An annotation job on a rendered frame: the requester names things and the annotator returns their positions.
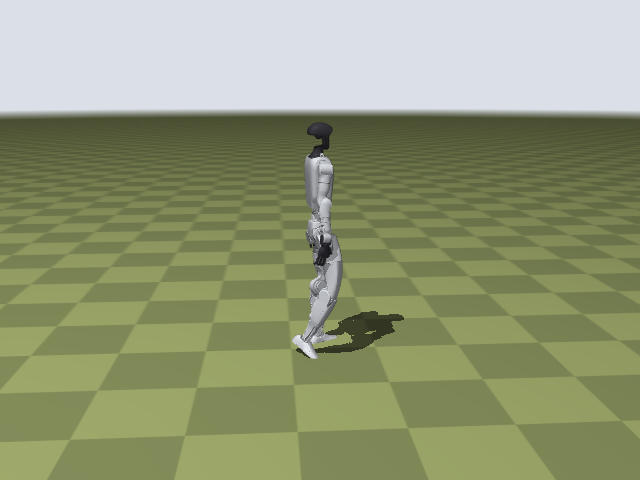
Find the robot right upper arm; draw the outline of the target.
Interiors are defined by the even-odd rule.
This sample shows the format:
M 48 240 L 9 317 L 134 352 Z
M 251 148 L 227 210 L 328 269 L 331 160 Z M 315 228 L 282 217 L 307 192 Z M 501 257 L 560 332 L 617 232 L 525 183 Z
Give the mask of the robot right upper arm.
M 330 183 L 333 175 L 333 165 L 327 161 L 319 161 L 317 174 L 319 176 L 317 205 L 320 208 L 321 201 L 323 199 L 328 199 L 326 196 L 330 190 Z M 331 206 L 332 206 L 332 203 L 331 203 Z

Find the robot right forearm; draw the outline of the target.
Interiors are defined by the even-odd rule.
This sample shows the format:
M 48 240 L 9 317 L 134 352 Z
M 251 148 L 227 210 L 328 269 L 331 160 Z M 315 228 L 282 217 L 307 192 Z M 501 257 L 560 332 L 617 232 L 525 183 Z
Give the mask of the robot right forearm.
M 331 241 L 332 227 L 330 226 L 331 225 L 330 209 L 331 209 L 331 201 L 328 199 L 323 199 L 320 203 L 319 214 L 318 214 L 318 217 L 320 219 L 320 233 L 324 237 L 323 243 L 330 243 Z

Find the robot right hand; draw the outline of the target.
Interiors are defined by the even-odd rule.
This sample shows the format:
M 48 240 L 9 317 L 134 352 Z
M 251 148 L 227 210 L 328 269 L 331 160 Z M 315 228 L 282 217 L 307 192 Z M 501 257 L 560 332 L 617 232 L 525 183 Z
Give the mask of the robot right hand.
M 325 264 L 326 258 L 328 258 L 332 254 L 331 248 L 329 247 L 331 245 L 331 241 L 330 241 L 330 243 L 323 243 L 323 240 L 324 240 L 324 237 L 323 237 L 323 235 L 321 235 L 320 236 L 321 248 L 318 251 L 318 257 L 317 257 L 316 262 L 313 263 L 314 265 L 317 265 L 317 266 L 319 266 L 319 265 L 323 266 Z M 319 261 L 319 259 L 320 259 L 320 261 Z M 322 262 L 322 260 L 323 260 L 323 262 Z

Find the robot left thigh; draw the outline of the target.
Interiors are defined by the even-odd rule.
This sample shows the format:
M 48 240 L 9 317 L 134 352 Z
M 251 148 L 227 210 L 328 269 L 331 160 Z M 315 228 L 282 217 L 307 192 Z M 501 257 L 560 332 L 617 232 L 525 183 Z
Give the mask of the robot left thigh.
M 308 230 L 306 230 L 306 238 L 307 238 L 307 241 L 308 241 L 309 244 L 315 244 L 315 246 L 313 247 L 313 260 L 314 260 L 314 262 L 316 262 L 319 250 L 317 248 L 316 242 L 309 238 Z M 320 259 L 319 259 L 319 261 L 320 261 Z M 322 260 L 322 262 L 323 262 L 323 260 Z M 321 291 L 321 289 L 327 287 L 327 282 L 326 282 L 326 279 L 325 279 L 323 266 L 315 265 L 315 269 L 316 269 L 316 272 L 317 272 L 317 278 L 312 280 L 312 282 L 310 284 L 310 289 L 311 289 L 312 293 L 319 295 L 319 292 Z

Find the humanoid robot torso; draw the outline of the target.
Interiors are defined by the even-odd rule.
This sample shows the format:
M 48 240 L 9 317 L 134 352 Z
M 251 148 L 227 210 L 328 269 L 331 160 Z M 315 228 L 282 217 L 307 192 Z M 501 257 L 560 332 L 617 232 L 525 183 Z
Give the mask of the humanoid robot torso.
M 308 157 L 309 155 L 307 155 L 307 157 L 305 158 L 305 163 L 304 163 L 305 193 L 306 193 L 307 205 L 311 209 L 315 209 L 315 210 L 313 211 L 313 213 L 311 213 L 311 219 L 308 220 L 307 230 L 308 230 L 309 238 L 316 242 L 317 232 L 318 230 L 320 230 L 320 219 L 318 217 L 319 207 L 317 205 L 317 193 L 318 193 L 318 183 L 319 183 L 317 168 L 319 165 L 319 161 L 327 161 L 331 164 L 332 162 L 327 156 L 324 157 L 323 153 L 320 153 L 320 157 L 316 157 L 312 159 Z M 334 169 L 333 169 L 333 175 L 330 183 L 330 190 L 326 196 L 330 201 L 332 201 L 333 181 L 334 181 Z

